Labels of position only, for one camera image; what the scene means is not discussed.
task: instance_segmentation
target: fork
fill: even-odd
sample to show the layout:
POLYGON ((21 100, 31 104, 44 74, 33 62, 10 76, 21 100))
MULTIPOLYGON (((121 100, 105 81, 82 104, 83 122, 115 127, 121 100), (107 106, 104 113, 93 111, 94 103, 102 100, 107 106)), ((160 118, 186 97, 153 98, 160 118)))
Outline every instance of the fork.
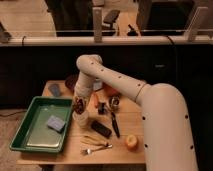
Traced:
POLYGON ((87 148, 87 149, 85 149, 85 150, 81 150, 81 154, 82 154, 83 156, 86 156, 86 155, 92 154, 92 153, 95 152, 95 151, 100 151, 100 150, 105 150, 105 149, 110 149, 110 148, 112 148, 112 144, 110 144, 110 145, 108 145, 108 146, 96 148, 96 149, 87 148))

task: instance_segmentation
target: dark background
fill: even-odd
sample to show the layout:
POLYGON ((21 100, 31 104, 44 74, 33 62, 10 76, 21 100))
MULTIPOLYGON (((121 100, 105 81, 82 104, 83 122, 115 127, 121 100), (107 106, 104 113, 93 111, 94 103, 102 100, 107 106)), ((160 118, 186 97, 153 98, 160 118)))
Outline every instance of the dark background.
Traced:
POLYGON ((212 171, 212 45, 0 47, 0 107, 28 107, 47 80, 77 74, 76 59, 99 54, 106 67, 150 84, 166 82, 184 95, 199 169, 212 171))

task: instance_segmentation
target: glass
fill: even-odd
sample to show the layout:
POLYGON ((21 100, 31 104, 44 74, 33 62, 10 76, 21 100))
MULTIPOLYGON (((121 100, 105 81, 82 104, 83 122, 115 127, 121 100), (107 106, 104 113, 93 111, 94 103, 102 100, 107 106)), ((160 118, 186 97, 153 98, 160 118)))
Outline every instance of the glass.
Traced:
MULTIPOLYGON (((182 36, 200 5, 197 1, 181 2, 189 3, 165 0, 2 0, 0 22, 13 38, 93 37, 94 23, 102 28, 102 36, 115 40, 121 37, 182 36), (93 18, 93 7, 101 7, 102 21, 93 18), (112 23, 105 22, 106 16, 115 10, 119 13, 110 16, 112 23)), ((207 0, 202 6, 208 7, 208 12, 199 23, 196 34, 211 38, 213 1, 207 0)))

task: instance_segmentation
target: black handle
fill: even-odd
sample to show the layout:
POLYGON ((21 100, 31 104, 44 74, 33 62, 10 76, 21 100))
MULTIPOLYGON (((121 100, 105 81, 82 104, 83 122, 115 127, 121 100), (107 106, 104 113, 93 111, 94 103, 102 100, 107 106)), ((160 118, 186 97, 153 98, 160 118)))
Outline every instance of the black handle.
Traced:
POLYGON ((118 124, 117 124, 117 121, 116 121, 115 117, 112 117, 112 127, 113 127, 113 129, 115 131, 116 136, 119 138, 120 137, 120 132, 119 132, 118 124))

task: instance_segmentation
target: utensil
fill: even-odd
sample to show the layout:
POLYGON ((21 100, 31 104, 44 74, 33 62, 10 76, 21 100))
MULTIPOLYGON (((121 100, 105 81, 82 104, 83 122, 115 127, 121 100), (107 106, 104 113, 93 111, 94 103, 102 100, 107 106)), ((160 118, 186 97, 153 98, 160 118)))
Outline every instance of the utensil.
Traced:
POLYGON ((100 150, 110 149, 112 147, 113 147, 112 144, 110 144, 110 145, 108 145, 106 147, 100 147, 100 148, 96 148, 96 149, 90 149, 90 148, 88 148, 88 149, 85 149, 85 150, 81 150, 81 154, 83 156, 86 156, 86 155, 92 154, 93 152, 100 151, 100 150))
POLYGON ((118 123, 116 120, 116 115, 114 113, 115 110, 118 110, 118 105, 119 105, 119 98, 117 96, 114 96, 109 99, 109 107, 106 105, 107 109, 111 113, 111 120, 112 120, 112 127, 115 131, 116 136, 119 138, 120 137, 120 131, 118 128, 118 123))
POLYGON ((107 141, 101 140, 100 138, 97 138, 95 136, 90 136, 90 135, 84 135, 84 137, 81 139, 81 142, 85 144, 104 146, 104 147, 107 147, 109 145, 107 141))
POLYGON ((111 112, 111 116, 112 116, 112 127, 115 131, 116 136, 119 138, 120 137, 120 131, 119 131, 119 128, 118 128, 118 124, 117 124, 114 112, 111 112))

